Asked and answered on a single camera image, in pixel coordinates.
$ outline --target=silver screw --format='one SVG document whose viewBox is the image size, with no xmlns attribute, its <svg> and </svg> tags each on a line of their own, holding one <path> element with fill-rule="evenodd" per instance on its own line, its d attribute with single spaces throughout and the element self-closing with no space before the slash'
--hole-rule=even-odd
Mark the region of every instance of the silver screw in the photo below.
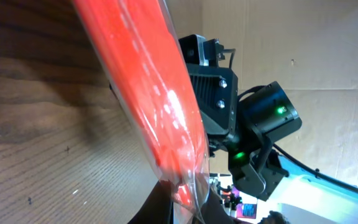
<svg viewBox="0 0 358 224">
<path fill-rule="evenodd" d="M 227 87 L 226 80 L 219 81 L 219 86 L 222 87 L 222 88 L 226 88 Z"/>
<path fill-rule="evenodd" d="M 224 108 L 224 101 L 223 101 L 223 100 L 219 100 L 219 101 L 216 103 L 216 106 L 217 106 L 218 108 L 223 109 L 223 108 Z"/>
</svg>

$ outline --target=wire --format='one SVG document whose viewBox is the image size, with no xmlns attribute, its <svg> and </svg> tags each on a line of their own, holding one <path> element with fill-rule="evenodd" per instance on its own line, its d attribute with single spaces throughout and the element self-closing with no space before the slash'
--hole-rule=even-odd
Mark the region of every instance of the wire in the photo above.
<svg viewBox="0 0 358 224">
<path fill-rule="evenodd" d="M 245 96 L 246 94 L 248 94 L 248 93 L 256 93 L 256 92 L 258 92 L 258 91 L 261 90 L 263 87 L 265 87 L 265 86 L 255 86 L 255 87 L 250 88 L 249 90 L 246 90 L 245 92 L 243 92 L 243 93 L 241 93 L 240 95 L 238 95 L 238 100 L 240 101 L 241 98 L 242 98 L 243 96 Z"/>
<path fill-rule="evenodd" d="M 231 53 L 230 62 L 229 62 L 229 68 L 231 69 L 231 67 L 233 66 L 233 60 L 234 60 L 234 56 L 236 54 L 236 50 L 235 49 L 224 49 L 223 53 Z"/>
<path fill-rule="evenodd" d="M 315 177 L 319 177 L 323 180 L 326 180 L 334 185 L 337 185 L 338 187 L 342 187 L 344 189 L 350 190 L 351 192 L 357 193 L 358 194 L 358 188 L 351 186 L 347 183 L 341 182 L 337 179 L 334 179 L 332 177 L 329 177 L 327 175 L 324 175 L 320 172 L 317 172 L 315 170 L 313 170 L 312 168 L 304 165 L 303 163 L 301 163 L 299 160 L 295 159 L 294 157 L 292 157 L 291 155 L 289 155 L 287 152 L 285 152 L 282 148 L 280 148 L 280 146 L 273 144 L 273 147 L 275 149 L 277 149 L 279 152 L 281 152 L 287 159 L 289 159 L 290 161 L 292 161 L 294 164 L 296 164 L 297 166 L 301 167 L 302 169 L 308 171 L 309 173 L 313 174 Z"/>
</svg>

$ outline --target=clear plastic bag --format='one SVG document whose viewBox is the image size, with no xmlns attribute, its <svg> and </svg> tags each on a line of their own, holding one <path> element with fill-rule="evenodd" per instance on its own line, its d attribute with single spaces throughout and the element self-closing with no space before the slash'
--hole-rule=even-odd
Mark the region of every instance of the clear plastic bag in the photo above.
<svg viewBox="0 0 358 224">
<path fill-rule="evenodd" d="M 156 176 L 174 202 L 202 221 L 208 142 L 164 1 L 74 3 Z M 186 212 L 175 215 L 187 219 Z"/>
</svg>

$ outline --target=green led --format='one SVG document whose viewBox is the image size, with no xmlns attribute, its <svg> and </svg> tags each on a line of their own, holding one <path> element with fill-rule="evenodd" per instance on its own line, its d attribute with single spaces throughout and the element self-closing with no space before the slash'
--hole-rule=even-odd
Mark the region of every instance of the green led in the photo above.
<svg viewBox="0 0 358 224">
<path fill-rule="evenodd" d="M 280 108 L 277 108 L 277 113 L 278 113 L 278 114 L 284 114 L 284 112 L 286 112 L 286 111 L 287 111 L 287 109 L 286 109 L 285 106 L 282 106 L 282 107 L 280 107 Z"/>
<path fill-rule="evenodd" d="M 243 158 L 245 155 L 246 155 L 245 153 L 240 152 L 240 153 L 238 153 L 237 155 L 234 156 L 234 159 L 241 159 L 241 158 Z"/>
</svg>

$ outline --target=wooden table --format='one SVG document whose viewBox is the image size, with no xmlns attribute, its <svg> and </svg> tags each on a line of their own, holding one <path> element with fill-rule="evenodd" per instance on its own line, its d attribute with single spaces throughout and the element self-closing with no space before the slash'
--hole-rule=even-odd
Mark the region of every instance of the wooden table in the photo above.
<svg viewBox="0 0 358 224">
<path fill-rule="evenodd" d="M 167 3 L 174 19 L 199 9 Z M 138 211 L 157 179 L 108 85 L 70 1 L 0 1 L 0 223 Z"/>
</svg>

